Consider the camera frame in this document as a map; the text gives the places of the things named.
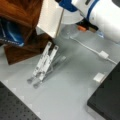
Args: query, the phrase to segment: black object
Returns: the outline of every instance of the black object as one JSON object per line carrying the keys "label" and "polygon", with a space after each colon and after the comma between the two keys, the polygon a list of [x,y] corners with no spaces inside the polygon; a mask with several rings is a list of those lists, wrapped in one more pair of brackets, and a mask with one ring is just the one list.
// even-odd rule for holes
{"label": "black object", "polygon": [[98,30],[98,27],[95,25],[92,25],[90,22],[88,22],[85,18],[83,20],[81,20],[80,22],[76,23],[77,25],[80,25],[84,28],[86,28],[87,30],[89,30],[89,27],[95,29],[96,31]]}
{"label": "black object", "polygon": [[88,5],[91,0],[86,0],[85,4]]}
{"label": "black object", "polygon": [[120,63],[87,102],[107,120],[120,120]]}
{"label": "black object", "polygon": [[118,7],[120,7],[120,0],[112,0],[112,1],[113,1],[113,3],[115,5],[117,5]]}
{"label": "black object", "polygon": [[40,120],[0,82],[0,120]]}
{"label": "black object", "polygon": [[55,1],[59,3],[61,0],[55,0]]}

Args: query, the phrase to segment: orange object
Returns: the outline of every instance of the orange object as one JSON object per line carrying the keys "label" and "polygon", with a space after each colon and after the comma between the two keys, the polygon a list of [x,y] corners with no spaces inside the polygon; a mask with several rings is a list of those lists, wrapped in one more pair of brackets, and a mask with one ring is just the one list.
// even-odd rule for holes
{"label": "orange object", "polygon": [[82,26],[78,26],[78,30],[81,30],[83,32],[87,31],[87,29],[85,27],[82,27]]}

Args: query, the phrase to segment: gray floor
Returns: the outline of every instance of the gray floor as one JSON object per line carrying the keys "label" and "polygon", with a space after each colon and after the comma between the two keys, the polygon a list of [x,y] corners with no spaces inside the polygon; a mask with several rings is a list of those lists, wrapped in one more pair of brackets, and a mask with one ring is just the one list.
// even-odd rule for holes
{"label": "gray floor", "polygon": [[[116,62],[120,60],[120,46],[91,32],[76,32],[72,37],[97,51],[106,51]],[[99,86],[93,81],[98,73],[109,74],[114,64],[99,58],[61,34],[55,43],[59,53],[66,56],[46,81],[34,89],[27,83],[40,55],[9,66],[0,48],[0,80],[42,120],[104,120],[87,107],[91,94]]]}

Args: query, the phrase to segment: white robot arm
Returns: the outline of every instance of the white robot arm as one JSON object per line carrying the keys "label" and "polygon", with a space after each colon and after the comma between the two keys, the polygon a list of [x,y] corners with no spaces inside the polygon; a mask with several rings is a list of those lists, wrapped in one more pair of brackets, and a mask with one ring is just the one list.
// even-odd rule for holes
{"label": "white robot arm", "polygon": [[83,17],[96,25],[108,39],[120,42],[119,0],[72,0]]}

